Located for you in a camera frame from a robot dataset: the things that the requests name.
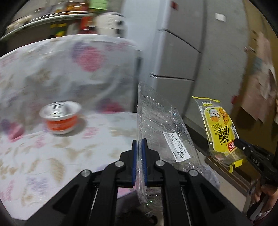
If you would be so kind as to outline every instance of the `human hand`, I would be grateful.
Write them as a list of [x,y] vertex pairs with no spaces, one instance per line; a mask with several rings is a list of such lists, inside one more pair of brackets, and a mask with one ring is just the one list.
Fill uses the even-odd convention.
[[256,189],[252,194],[252,200],[254,203],[260,201],[260,196],[262,193],[269,195],[269,199],[267,200],[265,206],[262,208],[261,213],[265,213],[273,208],[275,203],[278,200],[278,189],[272,185],[263,185],[261,186],[260,182],[258,181],[256,184]]

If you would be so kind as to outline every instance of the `green item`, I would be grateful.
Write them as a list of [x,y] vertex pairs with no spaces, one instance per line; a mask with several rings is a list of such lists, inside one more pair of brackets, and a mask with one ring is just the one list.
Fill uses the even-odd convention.
[[90,0],[90,9],[106,10],[107,0]]

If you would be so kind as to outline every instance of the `refrigerator door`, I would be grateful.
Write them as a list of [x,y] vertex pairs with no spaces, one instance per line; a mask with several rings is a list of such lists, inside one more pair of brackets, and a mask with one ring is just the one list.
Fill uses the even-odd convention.
[[160,6],[158,29],[167,30],[201,51],[204,0],[167,0]]
[[147,84],[167,99],[173,107],[178,109],[180,115],[182,115],[193,83],[194,81],[186,79],[161,78],[150,75]]
[[159,77],[193,80],[200,53],[167,31],[157,31],[151,73]]
[[147,82],[150,74],[152,49],[155,44],[160,6],[166,0],[125,0],[121,13],[127,27],[126,38],[133,40],[142,51],[139,80]]

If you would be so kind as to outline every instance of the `table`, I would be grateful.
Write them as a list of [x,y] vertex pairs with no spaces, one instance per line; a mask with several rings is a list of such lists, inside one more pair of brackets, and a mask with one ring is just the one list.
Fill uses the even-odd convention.
[[[83,169],[102,170],[130,150],[136,113],[91,113],[65,135],[41,128],[15,142],[0,139],[0,199],[13,218],[27,220]],[[130,190],[120,188],[118,197]]]

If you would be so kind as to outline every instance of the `paper bowl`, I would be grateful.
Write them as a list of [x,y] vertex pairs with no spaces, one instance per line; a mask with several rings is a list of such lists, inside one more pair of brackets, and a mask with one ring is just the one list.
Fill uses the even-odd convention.
[[[67,114],[59,115],[53,113],[55,106],[63,106],[67,109]],[[39,115],[45,120],[47,127],[54,134],[66,134],[71,132],[77,125],[78,113],[81,105],[73,101],[56,102],[44,106]]]

